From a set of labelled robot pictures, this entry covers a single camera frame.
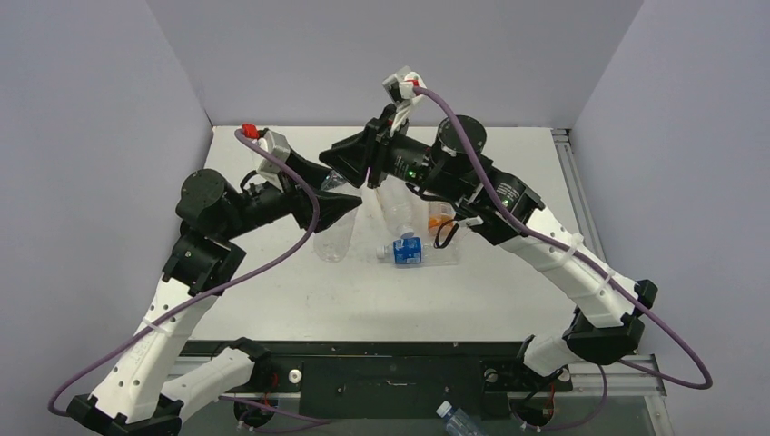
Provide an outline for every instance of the black bracket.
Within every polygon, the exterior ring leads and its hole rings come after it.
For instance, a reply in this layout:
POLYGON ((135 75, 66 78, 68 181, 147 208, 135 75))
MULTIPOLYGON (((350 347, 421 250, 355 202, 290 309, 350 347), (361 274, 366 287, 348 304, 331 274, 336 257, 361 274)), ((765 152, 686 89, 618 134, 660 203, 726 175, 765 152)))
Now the black bracket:
MULTIPOLYGON (((657 297, 657 286, 654 283, 641 280, 637 282, 634 292, 639 302, 648 309, 652 308, 657 297)), ((588 321, 583 312, 576 309, 575 318, 564 332, 563 338, 567 347, 581 359, 598 365, 609 365, 639 347, 645 330, 645 324, 639 319, 641 315, 641 311, 634 310, 632 314, 623 316, 623 325, 598 329, 588 321)))
POLYGON ((173 246, 162 280, 174 278, 190 286, 189 294, 195 296, 228 282, 244 257, 246 252, 234 243, 217 243, 189 230, 173 246))

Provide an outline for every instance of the red wire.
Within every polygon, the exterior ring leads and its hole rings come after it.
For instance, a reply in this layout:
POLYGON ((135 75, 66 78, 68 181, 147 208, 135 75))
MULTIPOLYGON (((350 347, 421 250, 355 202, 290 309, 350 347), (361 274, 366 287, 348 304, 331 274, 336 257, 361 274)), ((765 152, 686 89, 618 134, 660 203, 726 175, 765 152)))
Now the red wire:
MULTIPOLYGON (((277 372, 274 372, 272 374, 271 382, 272 382, 271 389, 274 389, 276 386, 278 386, 278 373, 277 372)), ((264 397, 262 398, 265 406, 269 406, 270 405, 270 403, 267 401, 267 396, 268 395, 270 395, 270 389, 265 392, 264 397)))

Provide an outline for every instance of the wire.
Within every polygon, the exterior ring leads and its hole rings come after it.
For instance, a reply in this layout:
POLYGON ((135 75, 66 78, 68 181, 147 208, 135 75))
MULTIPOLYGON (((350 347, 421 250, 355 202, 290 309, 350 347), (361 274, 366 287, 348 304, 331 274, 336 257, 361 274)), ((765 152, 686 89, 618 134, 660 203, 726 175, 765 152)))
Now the wire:
POLYGON ((574 421, 574 422, 568 422, 566 424, 548 425, 547 427, 536 427, 534 425, 531 425, 531 424, 521 420, 521 417, 518 416, 516 411, 513 412, 513 416, 515 416, 516 419, 519 422, 522 422, 523 423, 522 425, 524 427, 526 427, 528 429, 531 429, 531 430, 536 430, 536 431, 569 430, 569 429, 574 429, 576 427, 580 427, 581 425, 583 425, 583 424, 593 420, 594 418, 597 417, 597 415, 599 415, 599 413, 601 413, 601 411, 604 409, 604 406, 607 404, 607 388, 608 388, 608 386, 607 386, 607 374, 604 372, 604 368, 602 368, 601 365, 597 365, 597 367, 599 368, 599 372, 601 372, 601 375, 602 375, 602 396, 601 396, 601 399, 599 400, 599 404, 594 409, 594 411, 592 411, 591 413, 586 415, 582 420, 578 420, 578 421, 574 421))
MULTIPOLYGON (((230 280, 227 283, 220 284, 219 286, 215 286, 206 292, 202 292, 202 293, 199 293, 198 295, 195 295, 190 300, 181 303, 180 305, 174 307, 173 309, 168 311, 166 314, 160 316, 158 319, 153 321, 154 326, 158 326, 161 323, 169 320, 174 315, 196 304, 197 302, 199 302, 200 300, 203 300, 204 298, 208 298, 212 295, 220 294, 224 292, 224 290, 230 287, 233 287, 236 284, 243 283, 251 279, 252 277, 256 277, 257 275, 260 275, 270 270, 273 266, 285 261, 286 259, 291 257, 293 254, 295 254, 297 250, 299 250, 306 242, 308 242, 308 240, 312 236, 313 231, 318 225, 318 219, 321 213, 321 207, 318 204, 318 198, 315 196, 315 193, 313 193, 312 188, 304 180, 302 180, 300 175, 297 174, 294 170, 292 170, 288 165, 286 165, 286 163, 282 162, 280 159, 277 159, 272 155, 270 155, 269 153, 265 152, 258 145, 252 144, 252 141, 246 138, 246 136, 243 135, 240 129, 235 131, 235 137, 238 138, 238 140, 241 141, 244 145, 251 148, 255 153, 260 155, 262 158, 268 160, 271 164, 278 166, 281 169, 281 171, 285 172, 308 195, 308 198, 310 198, 311 204, 312 204, 311 223, 310 225, 308 225, 308 230, 305 232, 305 234, 302 235, 300 240, 297 241, 294 245, 292 245, 289 248, 289 250, 287 250, 285 253, 276 257, 272 261, 265 263, 263 266, 257 268, 256 270, 247 272, 246 274, 242 275, 241 277, 238 277, 237 279, 230 280)), ((117 348, 115 348, 111 352, 108 352, 107 354, 105 354, 104 357, 86 366, 85 368, 80 370, 78 373, 70 377, 67 381, 62 383, 61 386, 56 388, 54 393, 51 395, 51 398, 48 400, 48 405, 47 405, 48 411, 57 416, 67 417, 68 415, 66 411, 63 411, 56 407, 56 400, 59 399, 62 393, 64 393, 64 391, 66 391, 66 389, 72 386, 75 382, 82 379, 86 374, 92 372, 96 368, 99 368, 100 366, 111 361, 115 357, 119 356, 121 353, 125 352, 126 350, 134 346, 137 342, 139 342, 140 339, 142 339, 144 336, 146 336, 148 333, 152 331, 153 331, 153 328, 144 327, 138 333, 136 333, 133 337, 131 337, 127 341, 120 344, 117 348)))
POLYGON ((293 418, 295 420, 306 421, 306 422, 310 423, 309 425, 304 425, 304 426, 296 427, 296 428, 293 428, 293 429, 270 430, 270 429, 260 429, 259 427, 255 427, 254 431, 256 431, 258 433, 272 433, 272 434, 276 434, 276 433, 277 434, 291 433, 293 431, 307 430, 307 429, 311 429, 311 428, 314 428, 314 427, 320 427, 321 425, 326 425, 326 424, 331 423, 331 421, 329 421, 329 420, 321 420, 321 419, 318 419, 318 418, 311 418, 309 416, 300 415, 299 413, 294 413, 293 411, 285 411, 283 409, 278 409, 278 408, 275 408, 275 407, 272 407, 272 406, 266 406, 266 405, 264 405, 264 404, 262 404, 260 402, 246 400, 244 398, 220 396, 219 399, 222 400, 222 401, 239 402, 240 404, 245 404, 247 406, 251 406, 251 407, 254 408, 254 409, 252 409, 250 411, 245 411, 244 413, 241 414, 241 417, 239 418, 239 421, 241 421, 241 422, 243 422, 243 420, 249 415, 249 413, 253 412, 256 409, 259 409, 259 410, 262 410, 262 411, 269 411, 269 412, 272 412, 272 413, 275 413, 275 414, 278 414, 278 415, 283 415, 283 416, 286 416, 286 417, 289 417, 289 418, 293 418))
POLYGON ((438 248, 440 250, 447 248, 449 246, 449 243, 452 242, 452 238, 455 237, 455 233, 457 233, 457 230, 459 229, 459 225, 454 224, 452 228, 449 230, 449 234, 447 234, 447 237, 444 238, 444 242, 440 243, 439 238, 441 236, 441 231, 444 230, 444 227, 454 223, 455 220, 447 220, 439 226, 439 229, 436 230, 436 237, 433 239, 433 248, 438 248))
MULTIPOLYGON (((497 207, 498 212, 500 212, 502 216, 505 217, 506 220, 508 220, 510 225, 513 226, 516 230, 518 230, 522 235, 531 236, 544 243, 552 245, 564 252, 569 250, 569 246, 567 246, 566 244, 560 241, 557 241, 556 239, 550 238, 543 233, 536 232, 530 229, 529 227, 527 227, 524 223, 522 223, 515 216, 513 216, 513 214, 505 207, 505 205, 503 205, 497 193, 495 192, 495 187, 492 186, 492 182, 484 173, 484 168, 481 166, 481 161, 479 160, 479 157, 476 156, 476 152, 473 149, 473 146, 470 144, 468 135, 465 133, 465 130, 463 129, 462 124, 459 122, 458 117, 455 115, 454 112, 452 112, 452 109, 449 107, 447 102, 445 102, 444 99, 442 99, 438 94, 434 93, 430 89, 426 89, 421 86, 415 86, 414 93, 417 95, 427 96, 430 100, 433 100, 441 108, 441 110, 444 111, 444 114, 447 115, 447 117, 449 118, 449 121, 452 123, 452 127, 457 132, 460 142, 462 143, 462 146, 465 149, 466 154, 468 155, 470 163, 473 165, 474 171, 476 171, 476 175, 479 177, 481 184, 484 186, 484 190, 487 192, 489 199, 495 204, 495 207, 497 207)), ((666 375, 662 372, 650 370, 648 368, 644 368, 642 366, 636 365, 631 362, 626 362, 624 360, 619 360, 618 361, 619 363, 622 363, 628 367, 634 368, 635 370, 639 370, 647 374, 660 377, 663 380, 667 380, 669 382, 678 384, 680 386, 684 386, 686 388, 704 390, 714 385, 714 380, 712 379, 711 373, 706 367, 706 364, 703 363, 703 360, 700 358, 700 356, 697 355, 696 351, 693 350, 693 348, 681 336, 679 336, 678 333, 674 332, 674 329, 672 329, 668 324, 666 324, 662 319, 660 319, 660 317, 658 317, 652 311, 650 311, 644 304, 639 302, 639 300, 631 296, 631 294, 628 293, 628 291, 626 291, 625 289, 623 289, 623 286, 620 286, 620 284, 616 282, 615 279, 608 277, 607 272, 604 271, 604 269, 601 266, 599 266, 598 263, 594 262, 590 257, 585 255, 581 251, 576 251, 574 256, 577 257, 580 261, 582 261, 586 265, 588 265, 602 279, 605 279, 605 280, 609 279, 608 284, 615 291, 617 291, 620 295, 622 295, 623 298, 631 302, 631 304, 633 304, 635 308, 637 308, 640 312, 646 315, 647 318, 649 318, 652 322, 657 324, 657 326, 660 327, 661 330, 663 330, 672 340, 674 340, 674 342, 676 342, 676 344, 679 345, 679 347, 693 361, 697 369, 700 370, 701 374, 703 374, 704 382, 693 383, 691 381, 684 381, 676 377, 666 375)))
POLYGON ((254 177, 257 176, 257 170, 251 170, 246 175, 243 176, 243 179, 241 180, 241 184, 239 186, 241 187, 241 191, 246 191, 246 184, 254 177))

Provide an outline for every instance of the round black knob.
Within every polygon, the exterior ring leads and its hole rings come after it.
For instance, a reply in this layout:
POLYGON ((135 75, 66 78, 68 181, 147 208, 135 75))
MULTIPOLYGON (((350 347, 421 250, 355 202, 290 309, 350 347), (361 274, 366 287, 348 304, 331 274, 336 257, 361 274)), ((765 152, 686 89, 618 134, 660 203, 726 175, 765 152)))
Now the round black knob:
MULTIPOLYGON (((476 155, 479 155, 487 142, 487 131, 475 118, 467 115, 457 115, 457 117, 463 130, 465 130, 465 134, 470 139, 470 144, 473 145, 473 150, 476 155)), ((430 160, 433 161, 433 164, 438 164, 439 161, 444 160, 443 170, 448 173, 466 174, 473 171, 465 148, 459 141, 457 131, 452 127, 449 118, 444 118, 439 124, 436 140, 430 149, 430 160)))

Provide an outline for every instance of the bolt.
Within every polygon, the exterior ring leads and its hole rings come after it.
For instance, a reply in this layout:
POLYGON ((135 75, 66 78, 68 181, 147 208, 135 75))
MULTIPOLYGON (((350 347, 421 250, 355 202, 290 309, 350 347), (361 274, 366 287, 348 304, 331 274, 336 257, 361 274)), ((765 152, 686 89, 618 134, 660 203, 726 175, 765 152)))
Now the bolt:
POLYGON ((561 372, 561 375, 558 376, 558 379, 561 382, 566 383, 566 382, 569 382, 569 377, 570 377, 569 370, 565 368, 564 371, 561 372))
POLYGON ((302 371, 294 369, 289 371, 289 382, 297 384, 302 380, 302 371))

